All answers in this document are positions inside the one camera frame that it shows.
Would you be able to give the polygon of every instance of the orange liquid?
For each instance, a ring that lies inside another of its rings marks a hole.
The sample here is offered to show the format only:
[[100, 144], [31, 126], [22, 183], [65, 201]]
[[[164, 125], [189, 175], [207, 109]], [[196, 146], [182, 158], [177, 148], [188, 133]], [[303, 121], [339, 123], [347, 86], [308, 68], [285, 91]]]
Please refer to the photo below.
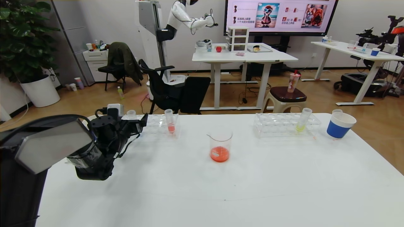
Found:
[[168, 126], [168, 131], [169, 131], [170, 133], [174, 133], [174, 132], [175, 132], [175, 126], [174, 126], [174, 125], [169, 125], [169, 126]]
[[222, 146], [214, 147], [210, 150], [210, 157], [216, 162], [225, 162], [229, 159], [229, 150]]

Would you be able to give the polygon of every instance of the green jacket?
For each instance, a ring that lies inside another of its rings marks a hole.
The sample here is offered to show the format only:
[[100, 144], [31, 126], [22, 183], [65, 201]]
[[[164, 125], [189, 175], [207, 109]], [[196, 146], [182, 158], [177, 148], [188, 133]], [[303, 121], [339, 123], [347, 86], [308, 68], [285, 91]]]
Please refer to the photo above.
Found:
[[109, 46], [108, 65], [125, 65], [126, 76], [131, 77], [137, 84], [141, 84], [143, 74], [130, 48], [124, 42], [113, 42]]

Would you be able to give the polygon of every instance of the green leaves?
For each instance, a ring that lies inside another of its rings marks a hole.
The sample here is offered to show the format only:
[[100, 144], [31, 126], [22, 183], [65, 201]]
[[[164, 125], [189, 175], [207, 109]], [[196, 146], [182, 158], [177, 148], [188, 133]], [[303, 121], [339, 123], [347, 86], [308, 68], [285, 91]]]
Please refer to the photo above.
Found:
[[43, 50], [39, 48], [32, 48], [27, 46], [25, 48], [25, 52], [33, 57], [40, 57], [42, 55]]
[[10, 28], [10, 34], [16, 37], [27, 36], [31, 32], [31, 27], [28, 24], [8, 24], [8, 27]]
[[41, 10], [41, 12], [50, 12], [51, 10], [51, 5], [49, 5], [46, 2], [37, 2], [35, 4], [35, 7], [39, 10]]
[[9, 8], [0, 8], [0, 19], [5, 20], [8, 18], [10, 15], [10, 9]]
[[21, 42], [12, 43], [10, 45], [10, 50], [14, 53], [21, 53], [25, 48], [25, 44]]
[[7, 78], [33, 82], [42, 77], [41, 67], [55, 70], [55, 48], [50, 46], [55, 39], [49, 33], [60, 29], [46, 26], [48, 18], [40, 15], [51, 6], [35, 0], [0, 1], [0, 66]]

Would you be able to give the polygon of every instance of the white flower pot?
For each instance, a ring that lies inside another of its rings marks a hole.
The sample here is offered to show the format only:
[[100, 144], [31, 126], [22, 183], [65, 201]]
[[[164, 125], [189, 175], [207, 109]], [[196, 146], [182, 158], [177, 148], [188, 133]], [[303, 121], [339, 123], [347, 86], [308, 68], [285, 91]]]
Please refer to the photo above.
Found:
[[49, 106], [60, 100], [49, 76], [32, 83], [21, 84], [21, 87], [36, 107]]

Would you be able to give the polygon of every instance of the bowl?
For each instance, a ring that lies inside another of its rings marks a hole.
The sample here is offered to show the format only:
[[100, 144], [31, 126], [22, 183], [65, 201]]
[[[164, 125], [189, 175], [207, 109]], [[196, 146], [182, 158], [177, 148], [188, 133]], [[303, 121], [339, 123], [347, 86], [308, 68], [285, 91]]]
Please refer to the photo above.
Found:
[[206, 45], [211, 44], [211, 43], [212, 43], [211, 40], [199, 40], [199, 41], [196, 41], [196, 45], [198, 47], [205, 47]]

